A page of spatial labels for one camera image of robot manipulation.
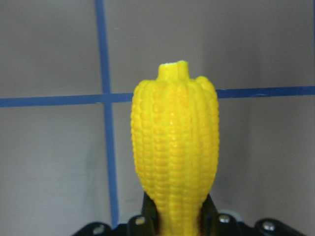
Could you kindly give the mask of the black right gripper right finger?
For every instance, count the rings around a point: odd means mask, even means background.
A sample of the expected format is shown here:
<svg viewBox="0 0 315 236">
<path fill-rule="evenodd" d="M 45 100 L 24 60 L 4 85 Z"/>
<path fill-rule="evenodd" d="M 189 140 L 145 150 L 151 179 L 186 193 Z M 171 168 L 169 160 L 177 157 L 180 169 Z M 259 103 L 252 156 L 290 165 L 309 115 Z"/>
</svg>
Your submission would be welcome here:
<svg viewBox="0 0 315 236">
<path fill-rule="evenodd" d="M 202 204 L 200 222 L 202 236 L 243 235 L 235 217 L 228 213 L 219 213 L 209 194 Z"/>
</svg>

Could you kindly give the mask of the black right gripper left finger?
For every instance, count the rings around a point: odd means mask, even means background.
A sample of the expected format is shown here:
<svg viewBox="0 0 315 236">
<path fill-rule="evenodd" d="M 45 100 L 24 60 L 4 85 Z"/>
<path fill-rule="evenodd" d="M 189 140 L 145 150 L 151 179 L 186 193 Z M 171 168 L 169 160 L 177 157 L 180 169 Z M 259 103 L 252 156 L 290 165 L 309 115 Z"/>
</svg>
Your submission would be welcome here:
<svg viewBox="0 0 315 236">
<path fill-rule="evenodd" d="M 157 209 L 153 200 L 144 192 L 141 213 L 127 222 L 128 236 L 155 236 Z"/>
</svg>

